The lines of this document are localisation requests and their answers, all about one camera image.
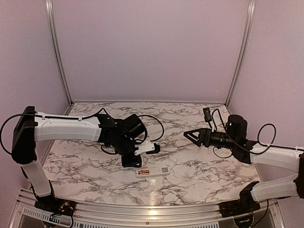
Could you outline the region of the left aluminium frame post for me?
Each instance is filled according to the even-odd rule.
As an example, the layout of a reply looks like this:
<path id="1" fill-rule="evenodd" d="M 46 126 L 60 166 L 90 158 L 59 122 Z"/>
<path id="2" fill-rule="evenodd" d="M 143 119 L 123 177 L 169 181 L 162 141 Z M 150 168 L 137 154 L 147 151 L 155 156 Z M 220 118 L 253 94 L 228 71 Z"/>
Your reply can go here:
<path id="1" fill-rule="evenodd" d="M 47 19 L 49 24 L 50 36 L 52 41 L 52 47 L 54 50 L 55 61 L 59 72 L 59 78 L 63 87 L 63 91 L 65 94 L 66 101 L 69 106 L 73 104 L 72 96 L 69 90 L 69 86 L 67 83 L 67 78 L 65 74 L 65 69 L 60 53 L 59 41 L 57 38 L 57 30 L 56 30 L 56 22 L 55 22 L 55 15 L 54 15 L 54 7 L 52 0 L 46 0 L 46 10 L 47 10 Z"/>

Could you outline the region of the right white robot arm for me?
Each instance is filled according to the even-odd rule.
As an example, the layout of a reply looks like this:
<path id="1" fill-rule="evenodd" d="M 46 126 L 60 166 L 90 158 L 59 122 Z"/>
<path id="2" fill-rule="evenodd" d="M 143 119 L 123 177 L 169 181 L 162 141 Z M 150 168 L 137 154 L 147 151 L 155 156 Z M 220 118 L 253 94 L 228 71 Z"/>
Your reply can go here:
<path id="1" fill-rule="evenodd" d="M 304 151 L 303 149 L 263 145 L 246 139 L 247 121 L 240 115 L 228 117 L 225 132 L 199 128 L 183 134 L 198 147 L 226 148 L 232 156 L 245 164 L 264 164 L 293 172 L 292 175 L 266 182 L 253 182 L 239 194 L 235 208 L 245 213 L 255 203 L 267 199 L 304 197 Z"/>

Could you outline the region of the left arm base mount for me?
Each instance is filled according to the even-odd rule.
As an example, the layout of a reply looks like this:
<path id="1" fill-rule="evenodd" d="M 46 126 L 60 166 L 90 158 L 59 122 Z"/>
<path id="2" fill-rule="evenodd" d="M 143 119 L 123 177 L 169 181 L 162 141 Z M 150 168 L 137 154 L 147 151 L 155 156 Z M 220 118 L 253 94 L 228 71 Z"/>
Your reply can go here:
<path id="1" fill-rule="evenodd" d="M 36 200 L 35 208 L 51 212 L 52 214 L 60 214 L 65 216 L 73 216 L 76 202 L 67 199 L 40 199 Z"/>

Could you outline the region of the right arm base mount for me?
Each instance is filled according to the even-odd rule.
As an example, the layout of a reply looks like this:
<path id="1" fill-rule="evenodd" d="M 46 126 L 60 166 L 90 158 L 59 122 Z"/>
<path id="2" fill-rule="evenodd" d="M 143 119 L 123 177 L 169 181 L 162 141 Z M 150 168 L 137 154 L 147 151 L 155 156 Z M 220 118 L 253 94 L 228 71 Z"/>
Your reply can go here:
<path id="1" fill-rule="evenodd" d="M 260 208 L 259 203 L 253 202 L 242 205 L 240 200 L 232 200 L 219 204 L 219 211 L 223 218 L 251 213 Z"/>

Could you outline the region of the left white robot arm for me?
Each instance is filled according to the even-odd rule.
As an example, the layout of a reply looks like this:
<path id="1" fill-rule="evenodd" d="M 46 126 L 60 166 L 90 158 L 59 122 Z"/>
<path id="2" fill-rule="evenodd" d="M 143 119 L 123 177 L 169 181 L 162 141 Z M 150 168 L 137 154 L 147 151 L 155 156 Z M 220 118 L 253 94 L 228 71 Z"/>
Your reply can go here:
<path id="1" fill-rule="evenodd" d="M 11 156 L 29 179 L 37 200 L 49 211 L 56 211 L 60 201 L 55 197 L 36 155 L 36 142 L 46 140 L 85 140 L 111 146 L 121 156 L 123 167 L 139 167 L 141 154 L 153 149 L 150 142 L 136 142 L 146 133 L 140 118 L 133 114 L 114 119 L 109 114 L 68 117 L 38 113 L 28 106 L 14 129 Z"/>

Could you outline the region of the right aluminium frame post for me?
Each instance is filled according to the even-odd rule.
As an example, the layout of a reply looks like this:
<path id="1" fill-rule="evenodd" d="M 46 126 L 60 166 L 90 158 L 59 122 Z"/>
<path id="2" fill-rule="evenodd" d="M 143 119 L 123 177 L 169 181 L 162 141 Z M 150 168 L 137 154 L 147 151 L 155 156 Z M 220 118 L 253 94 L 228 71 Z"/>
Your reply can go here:
<path id="1" fill-rule="evenodd" d="M 241 46 L 240 51 L 237 57 L 236 66 L 234 69 L 233 77 L 230 83 L 230 87 L 228 90 L 228 94 L 225 101 L 225 107 L 227 109 L 230 108 L 233 96 L 235 94 L 237 84 L 241 75 L 242 66 L 244 63 L 244 59 L 246 56 L 246 52 L 249 46 L 253 22 L 254 22 L 254 13 L 256 9 L 256 0 L 249 0 L 248 1 L 248 7 L 247 7 L 247 14 L 246 14 L 246 20 L 245 20 L 245 27 L 243 32 L 243 37 L 241 40 Z"/>

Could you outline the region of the aluminium frame post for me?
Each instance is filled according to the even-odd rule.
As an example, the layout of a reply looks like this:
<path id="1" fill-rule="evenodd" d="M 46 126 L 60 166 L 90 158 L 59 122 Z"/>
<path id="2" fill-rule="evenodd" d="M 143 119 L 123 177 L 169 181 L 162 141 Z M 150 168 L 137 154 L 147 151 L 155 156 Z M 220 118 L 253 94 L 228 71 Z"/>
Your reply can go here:
<path id="1" fill-rule="evenodd" d="M 241 75 L 242 66 L 244 63 L 244 59 L 246 56 L 246 52 L 249 46 L 253 22 L 254 22 L 254 13 L 256 9 L 256 0 L 249 0 L 248 1 L 248 7 L 247 7 L 247 14 L 246 14 L 246 20 L 245 20 L 245 27 L 243 32 L 243 37 L 241 40 L 241 46 L 240 51 L 237 57 L 236 66 L 234 69 L 233 77 L 230 83 L 230 87 L 228 90 L 228 94 L 225 101 L 225 107 L 227 109 L 230 108 L 233 96 L 235 94 L 237 84 Z"/>
<path id="2" fill-rule="evenodd" d="M 65 94 L 66 101 L 69 106 L 73 104 L 72 96 L 69 90 L 69 86 L 67 83 L 67 78 L 65 74 L 65 69 L 60 53 L 59 41 L 57 38 L 57 30 L 56 30 L 56 22 L 55 22 L 55 15 L 54 15 L 54 7 L 52 0 L 46 0 L 46 10 L 47 10 L 47 19 L 49 24 L 50 36 L 52 41 L 52 47 L 54 50 L 55 61 L 59 72 L 59 78 L 63 87 L 63 91 Z"/>

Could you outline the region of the white remote control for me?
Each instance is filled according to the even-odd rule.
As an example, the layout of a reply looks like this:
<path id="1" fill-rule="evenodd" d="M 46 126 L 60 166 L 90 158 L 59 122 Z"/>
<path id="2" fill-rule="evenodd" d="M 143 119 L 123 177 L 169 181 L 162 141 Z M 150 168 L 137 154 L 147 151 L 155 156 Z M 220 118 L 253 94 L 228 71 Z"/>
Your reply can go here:
<path id="1" fill-rule="evenodd" d="M 139 176 L 138 171 L 141 170 L 149 170 L 150 174 L 149 175 L 143 175 Z M 170 169 L 168 167 L 161 167 L 161 168 L 143 168 L 143 169 L 138 169 L 135 171 L 135 175 L 137 178 L 152 178 L 152 177 L 160 177 L 160 176 L 166 176 L 170 174 Z"/>

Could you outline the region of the front aluminium rail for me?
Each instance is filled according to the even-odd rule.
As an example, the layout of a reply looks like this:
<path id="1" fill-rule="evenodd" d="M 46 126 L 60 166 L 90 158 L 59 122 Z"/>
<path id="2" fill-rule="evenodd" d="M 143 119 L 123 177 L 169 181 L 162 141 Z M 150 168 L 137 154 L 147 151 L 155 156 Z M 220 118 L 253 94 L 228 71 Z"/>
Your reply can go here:
<path id="1" fill-rule="evenodd" d="M 178 206 L 140 206 L 77 200 L 73 217 L 52 215 L 35 207 L 32 191 L 22 189 L 9 221 L 10 228 L 234 228 L 236 221 L 253 216 L 256 228 L 284 228 L 276 200 L 262 202 L 260 210 L 222 217 L 218 203 Z"/>

